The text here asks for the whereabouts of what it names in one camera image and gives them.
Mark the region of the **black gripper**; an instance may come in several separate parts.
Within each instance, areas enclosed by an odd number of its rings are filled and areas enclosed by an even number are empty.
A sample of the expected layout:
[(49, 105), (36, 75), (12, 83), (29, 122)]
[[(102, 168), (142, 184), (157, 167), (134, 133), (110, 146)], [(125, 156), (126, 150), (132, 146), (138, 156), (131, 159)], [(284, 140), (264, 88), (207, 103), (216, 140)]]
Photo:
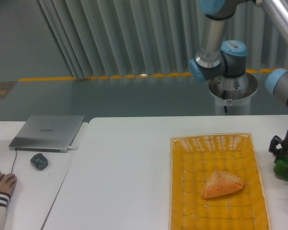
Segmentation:
[(282, 140), (279, 136), (275, 135), (269, 145), (268, 151), (274, 156), (274, 163), (276, 163), (282, 156), (288, 155), (288, 138)]

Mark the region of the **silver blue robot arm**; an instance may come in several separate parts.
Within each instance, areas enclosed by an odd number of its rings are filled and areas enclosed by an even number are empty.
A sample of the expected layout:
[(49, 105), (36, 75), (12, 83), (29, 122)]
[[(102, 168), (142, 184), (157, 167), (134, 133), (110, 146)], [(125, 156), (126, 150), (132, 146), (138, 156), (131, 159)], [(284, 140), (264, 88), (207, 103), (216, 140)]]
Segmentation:
[[(201, 0), (205, 14), (200, 49), (190, 60), (190, 71), (198, 81), (209, 81), (209, 91), (227, 113), (234, 101), (249, 99), (257, 90), (255, 77), (246, 72), (246, 45), (237, 40), (223, 39), (227, 22), (241, 0)], [(276, 29), (288, 44), (288, 1), (256, 0), (254, 4), (272, 19)], [(266, 88), (288, 108), (288, 71), (274, 70), (266, 79)], [(288, 156), (288, 130), (284, 139), (274, 136), (269, 152), (275, 160)]]

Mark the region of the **person's hand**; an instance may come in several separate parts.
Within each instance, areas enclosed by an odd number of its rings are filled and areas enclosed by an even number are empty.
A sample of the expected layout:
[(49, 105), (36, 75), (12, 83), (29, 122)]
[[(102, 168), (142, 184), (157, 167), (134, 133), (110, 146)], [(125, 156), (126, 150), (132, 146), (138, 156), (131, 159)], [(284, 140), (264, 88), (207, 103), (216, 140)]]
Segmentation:
[(12, 195), (17, 183), (17, 177), (15, 174), (0, 174), (0, 193)]

